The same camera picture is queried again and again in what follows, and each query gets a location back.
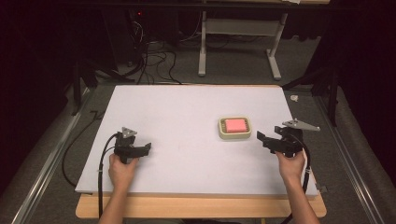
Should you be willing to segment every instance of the cable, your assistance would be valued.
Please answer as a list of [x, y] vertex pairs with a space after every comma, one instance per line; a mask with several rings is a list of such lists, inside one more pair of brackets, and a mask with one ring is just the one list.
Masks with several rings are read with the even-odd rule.
[[108, 148], [106, 151], [105, 151], [105, 154], [109, 151], [109, 150], [111, 150], [111, 149], [113, 149], [114, 147], [110, 147], [110, 148]]
[[[137, 22], [137, 21], [133, 21], [133, 24], [136, 24], [138, 27], [140, 27], [141, 32], [140, 32], [139, 44], [141, 44], [141, 43], [142, 43], [142, 40], [143, 40], [143, 27], [142, 27], [142, 25], [140, 25], [140, 23]], [[138, 30], [139, 30], [139, 29], [137, 28], [136, 31], [134, 32], [135, 35], [137, 35]]]
[[114, 133], [113, 135], [111, 135], [111, 137], [107, 140], [105, 148], [103, 149], [102, 152], [102, 157], [100, 158], [100, 163], [99, 163], [99, 170], [98, 170], [98, 203], [99, 203], [99, 217], [102, 216], [103, 214], [103, 184], [102, 184], [102, 179], [103, 179], [103, 159], [106, 155], [106, 153], [109, 151], [109, 149], [107, 149], [108, 143], [110, 143], [110, 141], [117, 136], [117, 133]]
[[148, 81], [148, 84], [150, 85], [154, 85], [154, 76], [148, 72], [145, 72], [146, 74], [146, 79]]
[[189, 37], [187, 37], [187, 38], [185, 38], [185, 39], [179, 40], [178, 42], [184, 42], [184, 41], [186, 41], [186, 40], [194, 39], [194, 38], [196, 38], [197, 36], [200, 36], [200, 35], [196, 35], [196, 33], [198, 32], [199, 25], [201, 24], [201, 18], [202, 18], [202, 13], [199, 13], [199, 18], [198, 18], [197, 25], [196, 25], [196, 27], [195, 27], [195, 31], [192, 33], [191, 36], [189, 36]]
[[205, 44], [206, 44], [206, 46], [207, 46], [208, 48], [210, 48], [210, 49], [222, 49], [222, 48], [224, 48], [225, 46], [227, 46], [227, 45], [230, 43], [230, 39], [229, 39], [229, 38], [225, 38], [224, 35], [209, 35], [208, 37], [212, 37], [212, 38], [214, 38], [214, 37], [222, 37], [222, 38], [220, 38], [220, 40], [225, 39], [225, 43], [222, 44], [221, 46], [218, 46], [218, 47], [210, 46], [210, 45], [208, 44], [208, 41], [206, 41]]
[[235, 36], [242, 36], [242, 35], [229, 35], [228, 38], [230, 40], [232, 40], [233, 42], [251, 43], [251, 42], [254, 42], [254, 41], [258, 40], [260, 37], [262, 37], [261, 35], [255, 35], [249, 40], [243, 40], [243, 39], [233, 38]]
[[67, 181], [67, 183], [69, 183], [71, 186], [73, 186], [74, 188], [77, 186], [77, 184], [73, 183], [73, 181], [71, 181], [66, 174], [65, 168], [64, 168], [64, 162], [67, 156], [67, 152], [70, 150], [71, 146], [73, 146], [73, 144], [77, 141], [77, 139], [97, 120], [102, 119], [101, 116], [105, 114], [106, 111], [103, 111], [102, 113], [98, 114], [98, 111], [91, 111], [91, 113], [95, 113], [95, 115], [93, 116], [92, 121], [87, 124], [82, 130], [81, 132], [79, 132], [79, 134], [73, 139], [73, 141], [70, 143], [70, 145], [66, 148], [64, 155], [62, 157], [62, 174], [64, 175], [64, 179]]
[[92, 67], [92, 68], [95, 68], [97, 70], [101, 70], [101, 71], [105, 72], [109, 76], [114, 77], [114, 78], [116, 78], [119, 81], [134, 82], [134, 79], [129, 79], [129, 78], [125, 77], [125, 76], [122, 76], [119, 73], [117, 73], [117, 72], [115, 72], [115, 71], [113, 71], [111, 69], [108, 69], [106, 67], [103, 67], [101, 64], [96, 63], [94, 61], [91, 61], [89, 59], [84, 59], [83, 62], [85, 64], [87, 64], [88, 66]]
[[137, 62], [136, 67], [133, 70], [131, 70], [131, 71], [129, 71], [129, 72], [123, 74], [123, 75], [120, 75], [117, 71], [114, 71], [114, 70], [110, 70], [113, 73], [113, 76], [103, 76], [103, 75], [100, 75], [98, 73], [95, 73], [95, 74], [96, 74], [97, 77], [100, 77], [100, 78], [103, 78], [103, 79], [106, 79], [106, 80], [110, 80], [110, 79], [116, 78], [119, 81], [133, 82], [134, 81], [133, 79], [129, 79], [127, 77], [135, 74], [137, 71], [139, 71], [142, 68], [142, 66], [143, 66], [142, 60], [139, 60]]
[[[163, 77], [163, 76], [161, 76], [161, 73], [160, 73], [160, 71], [159, 71], [159, 66], [160, 66], [160, 64], [161, 64], [161, 63], [164, 63], [164, 62], [166, 61], [166, 59], [167, 59], [167, 53], [171, 53], [171, 54], [174, 55], [174, 59], [173, 59], [173, 62], [172, 62], [172, 66], [171, 66], [171, 67], [169, 68], [169, 70], [168, 70], [168, 76], [169, 76], [169, 78], [168, 78], [168, 77]], [[175, 52], [173, 52], [173, 51], [171, 51], [171, 50], [156, 51], [156, 52], [151, 51], [151, 52], [148, 54], [148, 57], [158, 57], [158, 58], [160, 58], [160, 60], [159, 60], [158, 62], [149, 65], [149, 66], [156, 65], [156, 72], [157, 72], [157, 75], [158, 75], [160, 78], [162, 78], [162, 79], [164, 79], [164, 80], [168, 80], [168, 81], [173, 81], [173, 82], [176, 82], [176, 83], [179, 84], [179, 85], [182, 85], [182, 83], [181, 83], [179, 80], [173, 78], [173, 76], [172, 76], [172, 70], [174, 69], [174, 67], [175, 67], [175, 65], [176, 65], [176, 59], [177, 59], [177, 55], [176, 55]]]
[[147, 43], [147, 45], [153, 45], [153, 44], [158, 44], [158, 43], [162, 43], [161, 46], [156, 50], [150, 50], [148, 53], [159, 51], [160, 49], [163, 49], [165, 47], [165, 41], [160, 41], [160, 40], [150, 41]]
[[142, 67], [142, 69], [141, 69], [141, 73], [140, 73], [140, 76], [139, 76], [139, 79], [137, 80], [137, 82], [136, 82], [136, 85], [139, 85], [140, 84], [140, 81], [141, 81], [141, 79], [142, 79], [142, 76], [143, 76], [143, 74], [145, 73], [145, 70], [146, 70], [146, 67], [147, 67], [147, 65], [148, 65], [148, 52], [149, 52], [149, 45], [145, 45], [145, 52], [146, 52], [146, 56], [143, 58], [142, 57], [142, 60], [144, 61], [144, 65], [143, 65], [143, 67]]

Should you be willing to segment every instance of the black cable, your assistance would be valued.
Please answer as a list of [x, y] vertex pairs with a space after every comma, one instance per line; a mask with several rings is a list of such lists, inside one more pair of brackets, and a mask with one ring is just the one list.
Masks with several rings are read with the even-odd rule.
[[150, 85], [154, 85], [154, 76], [152, 75], [152, 74], [150, 74], [150, 73], [148, 73], [148, 72], [145, 72], [145, 74], [146, 74], [146, 79], [148, 80], [148, 84]]
[[178, 40], [179, 43], [182, 43], [184, 41], [187, 41], [187, 40], [190, 40], [190, 39], [195, 38], [197, 36], [200, 36], [200, 35], [197, 35], [196, 33], [198, 32], [198, 29], [199, 29], [199, 27], [201, 25], [201, 18], [202, 18], [202, 14], [203, 13], [202, 12], [198, 12], [198, 13], [199, 13], [198, 22], [197, 22], [197, 25], [195, 26], [194, 32], [192, 32], [192, 35], [190, 35], [189, 37], [187, 37], [185, 39]]
[[143, 65], [144, 65], [144, 61], [143, 61], [143, 57], [141, 57], [139, 62], [136, 65], [136, 67], [133, 70], [131, 70], [131, 71], [129, 71], [129, 72], [127, 72], [127, 73], [125, 73], [125, 74], [123, 74], [121, 76], [122, 77], [129, 77], [129, 76], [137, 73], [140, 69], [142, 69]]
[[146, 67], [148, 65], [148, 52], [149, 52], [149, 45], [145, 45], [145, 52], [146, 52], [146, 56], [143, 58], [142, 60], [144, 61], [144, 65], [142, 67], [142, 72], [140, 73], [139, 79], [136, 82], [136, 85], [140, 84], [140, 81], [142, 80], [142, 76], [145, 73]]
[[153, 45], [153, 44], [158, 44], [158, 43], [161, 43], [161, 47], [158, 49], [155, 49], [155, 50], [154, 49], [149, 50], [148, 53], [159, 51], [165, 47], [165, 41], [160, 41], [160, 40], [148, 42], [147, 45]]
[[108, 148], [108, 149], [105, 151], [105, 154], [106, 154], [109, 150], [111, 150], [111, 149], [113, 149], [113, 148], [115, 148], [115, 147], [110, 147], [110, 148]]
[[[294, 136], [293, 134], [289, 134], [288, 136], [292, 137], [294, 140], [299, 142], [299, 144], [303, 147], [303, 150], [306, 155], [306, 166], [305, 166], [305, 174], [303, 181], [303, 191], [304, 193], [306, 193], [306, 189], [308, 187], [309, 174], [311, 173], [311, 154], [309, 152], [308, 146], [304, 142], [302, 142], [298, 137]], [[292, 218], [293, 218], [293, 213], [291, 213], [288, 217], [286, 217], [281, 224], [289, 223]]]
[[207, 37], [207, 40], [209, 40], [210, 37], [211, 37], [212, 39], [214, 39], [214, 40], [216, 40], [216, 37], [219, 37], [219, 38], [218, 38], [219, 40], [224, 40], [224, 39], [225, 39], [225, 43], [222, 44], [221, 46], [213, 47], [213, 46], [210, 46], [210, 45], [209, 45], [209, 43], [210, 43], [209, 41], [206, 41], [205, 44], [206, 44], [206, 46], [207, 46], [209, 49], [222, 49], [222, 48], [224, 48], [225, 46], [227, 46], [227, 45], [230, 43], [230, 39], [224, 37], [224, 35], [209, 35], [209, 36]]
[[262, 37], [261, 35], [256, 35], [256, 36], [253, 36], [249, 40], [243, 40], [243, 39], [233, 38], [234, 36], [240, 36], [240, 35], [229, 35], [228, 38], [230, 40], [232, 40], [233, 42], [239, 42], [239, 43], [251, 43], [251, 42], [258, 40], [260, 37]]
[[158, 75], [160, 78], [164, 79], [164, 80], [173, 81], [171, 78], [163, 77], [163, 76], [161, 75], [160, 71], [159, 71], [160, 64], [163, 63], [163, 62], [165, 62], [165, 60], [166, 60], [166, 58], [167, 58], [166, 53], [165, 53], [165, 52], [157, 52], [157, 53], [162, 53], [162, 54], [164, 55], [163, 61], [160, 61], [160, 62], [158, 62], [158, 63], [156, 64], [157, 66], [156, 66], [156, 68], [155, 68], [155, 71], [157, 72], [157, 75]]
[[183, 42], [180, 42], [180, 45], [183, 45], [183, 46], [187, 46], [187, 47], [195, 47], [195, 46], [199, 46], [199, 45], [201, 45], [201, 39], [196, 39], [197, 37], [199, 37], [199, 35], [198, 36], [196, 36], [195, 38], [191, 38], [191, 39], [189, 39], [189, 40], [185, 40], [185, 41], [183, 41]]
[[79, 134], [73, 139], [73, 141], [70, 143], [70, 145], [66, 148], [66, 150], [64, 151], [64, 155], [63, 155], [63, 157], [62, 157], [62, 174], [64, 175], [64, 179], [67, 181], [67, 183], [69, 183], [71, 186], [73, 186], [74, 188], [77, 186], [77, 184], [75, 184], [75, 183], [73, 183], [73, 181], [71, 181], [68, 177], [67, 177], [67, 174], [66, 174], [66, 170], [65, 170], [65, 168], [64, 168], [64, 162], [65, 162], [65, 160], [66, 160], [66, 155], [67, 155], [67, 152], [70, 150], [70, 148], [73, 146], [73, 144], [77, 141], [77, 139], [95, 122], [95, 121], [97, 121], [97, 120], [100, 120], [100, 119], [102, 119], [101, 118], [101, 116], [103, 115], [103, 114], [105, 114], [105, 112], [106, 111], [103, 111], [102, 113], [100, 113], [99, 115], [98, 115], [98, 113], [97, 113], [97, 111], [91, 111], [91, 113], [95, 113], [95, 115], [94, 115], [94, 117], [93, 117], [93, 119], [92, 119], [92, 121], [89, 123], [89, 124], [87, 124], [82, 130], [81, 130], [81, 132], [79, 132]]
[[156, 57], [156, 58], [160, 58], [160, 60], [159, 60], [158, 62], [156, 62], [156, 63], [150, 63], [150, 64], [148, 64], [147, 67], [149, 67], [149, 66], [155, 66], [155, 65], [158, 65], [158, 64], [160, 64], [160, 63], [165, 62], [166, 54], [164, 54], [164, 56], [161, 57], [160, 55], [151, 55], [151, 54], [149, 53], [149, 54], [148, 54], [148, 57]]
[[103, 149], [102, 152], [102, 157], [100, 158], [100, 163], [99, 163], [99, 170], [98, 170], [98, 203], [99, 203], [99, 217], [102, 216], [103, 214], [103, 185], [102, 185], [102, 179], [103, 179], [103, 158], [105, 157], [106, 153], [108, 152], [107, 146], [110, 141], [117, 136], [117, 133], [114, 133], [111, 135], [111, 137], [107, 140], [105, 148]]
[[172, 77], [172, 74], [171, 74], [171, 71], [173, 70], [173, 68], [174, 68], [175, 65], [176, 65], [176, 54], [175, 54], [173, 51], [168, 51], [168, 52], [169, 52], [169, 53], [172, 53], [172, 54], [174, 55], [173, 64], [172, 64], [171, 68], [170, 68], [169, 71], [168, 71], [169, 77], [170, 77], [173, 81], [177, 82], [179, 85], [182, 85], [182, 83], [181, 83], [180, 81], [178, 81], [177, 79], [174, 79], [174, 78]]
[[108, 68], [102, 66], [101, 64], [96, 63], [96, 62], [94, 62], [94, 61], [92, 61], [92, 60], [84, 59], [83, 62], [84, 62], [85, 64], [87, 64], [88, 66], [90, 66], [90, 67], [96, 69], [96, 70], [101, 70], [101, 71], [103, 71], [104, 73], [108, 74], [108, 75], [111, 76], [111, 77], [114, 77], [115, 79], [117, 79], [117, 80], [119, 80], [119, 81], [134, 82], [134, 79], [129, 79], [129, 78], [127, 78], [127, 77], [124, 77], [124, 76], [120, 75], [119, 73], [117, 73], [117, 72], [115, 72], [115, 71], [113, 71], [113, 70], [111, 70], [111, 69], [108, 69]]

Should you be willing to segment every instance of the white table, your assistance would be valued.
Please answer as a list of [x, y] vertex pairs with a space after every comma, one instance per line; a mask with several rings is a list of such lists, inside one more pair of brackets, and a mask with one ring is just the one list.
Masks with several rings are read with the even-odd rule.
[[[249, 139], [226, 141], [219, 137], [219, 119], [234, 116], [250, 119], [252, 135]], [[185, 200], [199, 204], [210, 200], [218, 203], [224, 203], [222, 200], [251, 200], [255, 204], [261, 202], [261, 206], [266, 205], [262, 200], [279, 200], [286, 206], [281, 212], [287, 213], [287, 194], [278, 172], [277, 158], [262, 147], [256, 132], [279, 138], [274, 127], [290, 119], [284, 93], [278, 86], [118, 86], [76, 191], [97, 191], [97, 169], [106, 141], [113, 133], [120, 132], [121, 127], [127, 127], [138, 132], [137, 147], [152, 143], [149, 155], [139, 161], [134, 183], [129, 189], [131, 206], [143, 202], [138, 208], [147, 207], [151, 215], [139, 215], [131, 208], [129, 217], [173, 214], [169, 211], [152, 214], [150, 207], [163, 206], [163, 203], [158, 204], [160, 199], [171, 200], [173, 206], [183, 204]], [[108, 155], [104, 166], [104, 170], [107, 169]], [[103, 178], [104, 192], [109, 193], [112, 185], [106, 172]], [[312, 202], [321, 204], [320, 211], [323, 212], [323, 201], [314, 178], [310, 178], [307, 195]], [[92, 208], [92, 197], [95, 195], [81, 197], [80, 205], [89, 204]], [[206, 207], [218, 206], [216, 202]], [[176, 212], [186, 208], [188, 206], [184, 205]], [[85, 214], [82, 217], [97, 215], [97, 209], [90, 215], [81, 207], [78, 211]], [[186, 211], [183, 214], [180, 216], [192, 216]], [[195, 216], [210, 217], [208, 212]]]

